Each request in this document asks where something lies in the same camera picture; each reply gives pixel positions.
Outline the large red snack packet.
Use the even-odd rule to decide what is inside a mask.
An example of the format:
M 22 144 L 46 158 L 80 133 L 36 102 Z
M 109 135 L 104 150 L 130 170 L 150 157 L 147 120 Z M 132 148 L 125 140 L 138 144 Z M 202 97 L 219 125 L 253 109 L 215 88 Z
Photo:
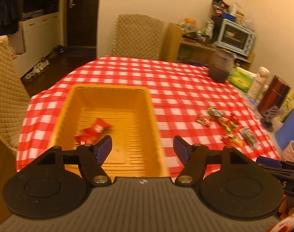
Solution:
M 93 124 L 81 131 L 81 135 L 75 137 L 75 141 L 79 145 L 95 144 L 99 137 L 113 125 L 107 123 L 102 118 L 97 118 Z

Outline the small red snack packet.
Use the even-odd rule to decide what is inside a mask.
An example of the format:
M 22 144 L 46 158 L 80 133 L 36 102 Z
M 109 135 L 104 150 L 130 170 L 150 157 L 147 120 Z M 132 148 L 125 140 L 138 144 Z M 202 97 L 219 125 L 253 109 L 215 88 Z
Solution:
M 222 137 L 222 142 L 225 143 L 225 144 L 234 143 L 238 147 L 243 147 L 244 146 L 243 140 L 240 139 L 238 136 L 233 135 L 233 134 L 226 134 L 226 135 L 224 135 Z

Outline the red gold candy packet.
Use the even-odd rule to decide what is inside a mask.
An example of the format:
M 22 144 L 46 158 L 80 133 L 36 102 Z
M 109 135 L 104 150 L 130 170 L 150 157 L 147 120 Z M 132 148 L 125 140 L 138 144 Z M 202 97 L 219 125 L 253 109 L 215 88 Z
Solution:
M 207 118 L 206 116 L 203 116 L 202 114 L 199 114 L 197 116 L 196 122 L 208 128 L 212 126 L 210 118 Z

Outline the green long snack packet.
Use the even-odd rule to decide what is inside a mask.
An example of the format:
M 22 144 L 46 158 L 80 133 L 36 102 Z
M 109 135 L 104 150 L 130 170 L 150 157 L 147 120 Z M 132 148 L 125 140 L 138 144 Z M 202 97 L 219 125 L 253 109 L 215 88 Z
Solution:
M 225 116 L 224 111 L 220 111 L 216 107 L 209 107 L 207 113 L 221 126 L 226 134 L 232 134 L 233 130 L 235 130 L 235 123 Z

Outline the grey dark snack packet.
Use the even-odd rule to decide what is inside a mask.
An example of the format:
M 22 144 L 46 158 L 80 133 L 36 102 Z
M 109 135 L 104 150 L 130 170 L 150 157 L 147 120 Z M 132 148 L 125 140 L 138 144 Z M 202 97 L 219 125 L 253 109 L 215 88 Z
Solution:
M 257 138 L 254 136 L 253 132 L 250 128 L 244 127 L 240 130 L 242 137 L 246 140 L 247 144 L 252 147 L 256 148 L 258 144 Z

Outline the white floral mug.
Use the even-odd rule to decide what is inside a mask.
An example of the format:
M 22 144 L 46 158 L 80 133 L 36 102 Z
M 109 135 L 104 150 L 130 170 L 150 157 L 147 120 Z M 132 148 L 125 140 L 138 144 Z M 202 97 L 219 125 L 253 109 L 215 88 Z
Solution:
M 294 162 L 294 141 L 291 140 L 281 154 L 282 161 Z

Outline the blue container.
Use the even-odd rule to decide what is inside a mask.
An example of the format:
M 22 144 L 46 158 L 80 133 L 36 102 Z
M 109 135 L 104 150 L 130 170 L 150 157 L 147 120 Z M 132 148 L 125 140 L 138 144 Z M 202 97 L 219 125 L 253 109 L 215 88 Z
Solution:
M 294 141 L 294 110 L 275 133 L 275 138 L 281 150 L 284 150 L 291 140 Z

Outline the red white checkered tablecloth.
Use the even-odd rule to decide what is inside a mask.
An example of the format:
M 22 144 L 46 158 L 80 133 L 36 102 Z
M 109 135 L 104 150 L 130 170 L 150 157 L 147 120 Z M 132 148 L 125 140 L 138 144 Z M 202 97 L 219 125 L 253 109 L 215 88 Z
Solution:
M 173 137 L 188 143 L 202 143 L 216 150 L 223 147 L 223 129 L 207 128 L 196 122 L 209 107 L 234 113 L 241 126 L 251 129 L 258 139 L 255 148 L 241 152 L 251 159 L 264 156 L 279 159 L 272 141 L 257 117 L 236 89 L 228 83 L 212 81 L 205 68 L 181 63 L 102 57 L 68 73 L 49 89 L 31 98 L 19 137 L 16 169 L 24 168 L 42 154 L 50 141 L 66 96 L 75 84 L 135 85 L 147 87 L 153 102 L 161 144 L 170 176 L 176 177 L 182 164 L 173 151 Z

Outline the brown metallic thermos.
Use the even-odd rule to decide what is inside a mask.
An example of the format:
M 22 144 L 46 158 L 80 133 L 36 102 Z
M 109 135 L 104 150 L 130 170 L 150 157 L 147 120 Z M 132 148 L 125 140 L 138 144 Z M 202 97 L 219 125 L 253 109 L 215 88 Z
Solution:
M 282 78 L 274 75 L 262 100 L 257 106 L 258 112 L 262 115 L 273 106 L 281 107 L 291 87 Z

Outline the dark glass jar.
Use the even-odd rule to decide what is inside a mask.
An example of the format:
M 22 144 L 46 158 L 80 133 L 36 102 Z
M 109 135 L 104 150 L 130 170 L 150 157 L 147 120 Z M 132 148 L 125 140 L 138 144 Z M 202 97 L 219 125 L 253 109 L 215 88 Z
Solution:
M 216 82 L 227 81 L 235 62 L 236 55 L 226 49 L 217 49 L 208 65 L 208 76 Z

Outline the left quilted beige chair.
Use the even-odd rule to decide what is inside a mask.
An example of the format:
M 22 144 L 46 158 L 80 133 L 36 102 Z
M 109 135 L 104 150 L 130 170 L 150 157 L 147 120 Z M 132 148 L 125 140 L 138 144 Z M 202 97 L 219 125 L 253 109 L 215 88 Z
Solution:
M 0 140 L 17 153 L 23 120 L 30 102 L 14 66 L 9 39 L 0 36 Z

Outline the quilted beige chair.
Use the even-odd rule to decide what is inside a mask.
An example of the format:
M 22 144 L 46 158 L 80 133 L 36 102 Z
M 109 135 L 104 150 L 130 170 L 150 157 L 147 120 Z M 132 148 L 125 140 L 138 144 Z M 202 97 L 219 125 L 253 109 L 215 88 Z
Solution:
M 0 36 L 0 140 L 17 153 L 23 120 L 30 102 L 14 66 L 9 39 Z
M 112 55 L 159 60 L 167 27 L 167 21 L 149 15 L 117 15 Z

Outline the light blue toaster oven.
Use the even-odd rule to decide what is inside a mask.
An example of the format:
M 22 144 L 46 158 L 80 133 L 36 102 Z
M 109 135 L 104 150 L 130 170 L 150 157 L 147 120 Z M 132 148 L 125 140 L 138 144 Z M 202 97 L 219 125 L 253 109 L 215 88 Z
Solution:
M 248 57 L 255 38 L 255 32 L 228 19 L 223 19 L 216 44 L 220 48 Z

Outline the far quilted beige chair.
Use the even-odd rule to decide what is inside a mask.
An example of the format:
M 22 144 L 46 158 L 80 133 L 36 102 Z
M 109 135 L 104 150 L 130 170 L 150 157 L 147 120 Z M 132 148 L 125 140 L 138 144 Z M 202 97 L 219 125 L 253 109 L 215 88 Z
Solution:
M 112 55 L 159 60 L 167 27 L 167 21 L 149 15 L 117 15 Z

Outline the orange lid snack jar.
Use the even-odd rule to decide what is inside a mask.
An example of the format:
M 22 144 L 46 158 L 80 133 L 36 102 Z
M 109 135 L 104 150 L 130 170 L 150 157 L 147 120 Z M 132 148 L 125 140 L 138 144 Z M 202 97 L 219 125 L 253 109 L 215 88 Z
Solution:
M 196 21 L 192 18 L 185 18 L 181 23 L 179 23 L 183 34 L 190 34 L 197 31 Z

